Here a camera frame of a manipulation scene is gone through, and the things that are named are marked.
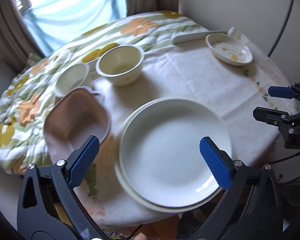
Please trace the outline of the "person left hand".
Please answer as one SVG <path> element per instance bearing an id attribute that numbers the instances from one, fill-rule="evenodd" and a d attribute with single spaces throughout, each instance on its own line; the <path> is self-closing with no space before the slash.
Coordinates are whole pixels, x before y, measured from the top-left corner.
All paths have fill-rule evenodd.
<path id="1" fill-rule="evenodd" d="M 133 238 L 133 240 L 147 240 L 147 236 L 143 233 L 139 233 Z"/>

